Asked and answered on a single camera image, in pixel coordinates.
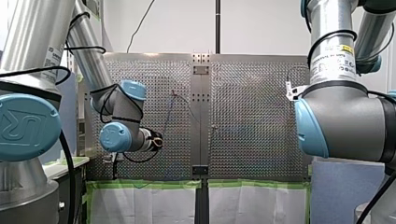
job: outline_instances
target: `blue end cap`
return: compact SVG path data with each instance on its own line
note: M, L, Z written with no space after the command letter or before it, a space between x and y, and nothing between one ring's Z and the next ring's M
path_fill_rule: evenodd
M396 90L391 90L388 92L388 95L391 96L392 98L396 99Z
M0 96L0 161L27 161L47 152L61 134L48 101L29 94Z
M375 73L378 72L379 69L381 68L381 64L382 64L382 57L381 55L378 56L378 59L375 62L375 65L373 66L372 70L370 70L369 73Z
M146 100L146 86L140 82L123 80L121 82L122 89L132 98L145 101Z
M311 156L329 158L326 140L309 104L300 99L294 106L300 150Z
M132 136L128 128L118 122L105 125L100 132L99 140L108 152L125 152L132 145Z

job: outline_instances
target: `perforated metal panel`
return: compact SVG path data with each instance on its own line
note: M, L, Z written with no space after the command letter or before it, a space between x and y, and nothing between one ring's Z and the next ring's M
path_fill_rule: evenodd
M148 94L144 104L142 126L163 133L165 140L163 150L151 161L120 162L119 177L154 180L191 179L190 54L107 54L106 61L115 82L131 79L146 85ZM179 97L173 100L172 92L180 95L187 102ZM107 153L102 150L98 141L103 124L97 113L93 112L92 117L94 147L100 156L89 164L87 177L109 179L112 176L112 165L103 163L103 156ZM152 155L150 152L127 154L136 161L142 161Z
M307 83L304 57L211 58L209 178L301 181L309 159L298 149L294 106L286 97Z
M148 87L143 126L163 132L172 91L188 102L174 101L163 151L147 163L119 163L119 177L191 179L197 164L209 165L209 178L307 177L309 159L298 149L293 104L285 96L288 73L293 86L307 83L307 71L294 69L305 57L206 55L204 62L204 55L107 54L106 60L116 82L132 79ZM107 153L98 142L103 124L96 113L92 117L99 157L87 177L109 179L112 165L103 163ZM129 155L143 160L151 154Z

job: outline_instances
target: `warning label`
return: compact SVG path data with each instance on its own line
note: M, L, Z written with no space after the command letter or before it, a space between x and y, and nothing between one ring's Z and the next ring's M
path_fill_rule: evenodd
M49 66L57 66L59 64L61 64L61 59L62 59L62 54L59 50L49 47L48 51L47 51L47 57L46 57L46 61L44 61L44 66L45 67L49 67ZM55 83L56 82L56 77L57 77L57 70L49 70L49 71L44 71L43 73L41 73L41 76L52 82Z
M311 78L316 79L322 76L353 78L356 76L353 48L340 45L328 47L327 50L312 61Z

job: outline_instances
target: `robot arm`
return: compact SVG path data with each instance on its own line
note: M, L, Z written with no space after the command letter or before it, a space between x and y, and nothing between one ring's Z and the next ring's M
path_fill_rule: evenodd
M395 1L367 1L356 42L357 69L362 74L376 72L381 66L381 50L384 39L396 16Z
M366 59L381 48L395 14L393 10L386 15L366 12L355 55L351 13L358 3L311 0L307 4L313 44L310 86L295 103L300 147L324 158L393 163L395 106L385 98L368 97L366 88L356 81L355 59L359 56L367 62L364 66L373 61Z
M85 7L76 1L72 18L82 15ZM70 28L70 47L96 46L91 25L86 17L76 20ZM91 90L92 108L102 115L112 115L113 122L101 131L100 142L109 152L155 151L162 147L163 138L147 128L140 128L146 87L138 82L123 80L120 88L113 81L102 53L96 49L73 50L87 86Z

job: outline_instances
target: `black cable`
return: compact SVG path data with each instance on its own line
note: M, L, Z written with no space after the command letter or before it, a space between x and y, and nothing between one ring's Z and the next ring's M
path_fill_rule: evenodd
M110 99L110 97L111 97L111 95L113 94L113 92L116 90L117 84L112 85L112 88L113 88L113 89L107 94L107 97L106 97L106 99L103 101L102 107L101 107L101 109L100 109L99 118L100 118L100 121L101 121L102 123L109 123L109 122L111 122L111 121L104 121L104 120L103 120L103 112L104 112L105 109L106 109L106 104L107 104L108 100Z
M104 121L103 120L103 112L105 111L106 104L109 101L109 99L110 99L111 95L113 94L113 92L116 90L116 88L119 88L119 90L130 100L130 102L132 102L134 104L134 106L136 106L136 108L140 112L140 119L142 119L144 117L143 109L140 108L140 106L133 99L131 99L131 97L128 95L128 93L126 93L119 84L117 84L117 83L113 84L112 86L110 86L110 88L113 88L113 89L111 90L111 92L107 95L106 99L104 100L104 102L102 104L102 107L100 109L100 113L99 113L100 121L102 121L102 123L111 122L111 121Z
M148 157L147 159L144 159L142 161L135 161L131 158L129 158L125 153L122 153L122 155L125 157L125 159L127 159L128 161L134 162L134 163L144 163L147 161L151 161L159 152L160 150L156 151L152 156Z
M26 74L32 74L32 73L37 73L37 72L44 72L44 71L49 71L49 70L64 70L67 72L66 76L56 82L56 85L64 83L68 78L71 76L71 71L63 66L50 66L50 67L42 67L42 68L32 68L32 69L26 69L26 70L21 70L21 71L16 71L16 72L9 72L9 73L2 73L0 74L0 77L15 77L15 76L20 76L20 75L26 75Z
M309 19L308 19L308 2L309 0L306 0L305 2L304 17L305 17L306 28L308 28L309 33L311 33L312 32L311 24L309 23Z
M139 25L137 26L136 31L134 31L134 33L131 36L131 41L129 42L129 46L128 49L126 50L127 53L129 53L129 48L132 46L132 42L134 41L134 36L137 34L137 32L139 32L140 26L142 26L143 21L145 20L146 16L149 13L149 10L152 7L152 4L155 2L155 0L152 0L151 3L148 5L148 9L146 10L145 15L143 16L142 20L140 21Z
M59 136L62 148L64 149L64 156L67 161L67 170L69 173L69 188L70 188L70 199L69 199L69 215L67 223L73 224L75 207L76 207L76 175L74 170L72 153L70 151L69 145L67 145L66 137L64 136L64 131L61 131Z
M367 217L367 215L370 213L370 211L373 209L375 204L379 201L379 199L384 195L384 193L387 191L387 189L390 187L390 185L393 183L393 181L396 179L396 172L393 172L393 174L389 177L387 182L381 187L381 189L376 193L374 198L369 202L366 208L364 208L363 212L361 213L361 216L359 217L358 221L356 224L362 224L364 219Z
M374 54L374 55L372 55L372 56L370 56L370 57L368 57L368 58L365 58L365 59L357 59L357 60L356 60L356 63L368 61L368 60L371 60L371 59L377 57L380 53L382 53L385 49L387 49L387 48L389 47L390 43L391 43L392 40L393 40L394 35L395 35L395 25L394 25L394 23L392 23L391 32L390 32L390 38L389 38L388 43L384 46L384 48L382 48L379 52L377 52L376 54Z
M70 25L69 25L69 31L70 29L74 26L74 23L81 17L86 16L88 19L91 18L91 15L89 12L82 12L80 14L78 14L75 18L73 18L73 20L70 21Z
M391 102L391 103L393 103L393 104L396 105L396 99L394 99L393 97L391 97L391 96L389 96L389 95L387 95L387 94L385 94L385 93L382 93L382 92L379 92L379 91L367 91L367 93L368 93L368 94L372 94L372 95L377 95L377 96L384 97L384 98L387 99L389 102Z
M116 158L113 161L113 178L112 178L113 180L116 180L119 178L118 177L119 172L117 171L117 163L118 163L117 157L118 156L119 156L119 153L116 153Z
M76 49L100 49L102 51L102 54L106 53L106 49L101 47L101 46L73 47L73 48L67 47L67 48L64 48L64 50L76 50Z
M311 49L309 50L308 57L307 57L307 62L308 62L308 67L311 67L311 60L312 60L312 55L314 54L315 49L329 36L335 35L335 34L350 34L353 35L353 41L355 41L358 38L358 35L351 30L337 30L333 32L329 32L326 35L321 36L315 43L312 45Z
M131 97L128 95L128 93L126 93L125 90L123 90L119 84L116 84L116 85L117 85L117 87L119 87L119 90L134 104L134 106L136 106L136 108L140 112L140 119L142 119L144 117L143 109L140 108L140 106L133 99L131 99Z

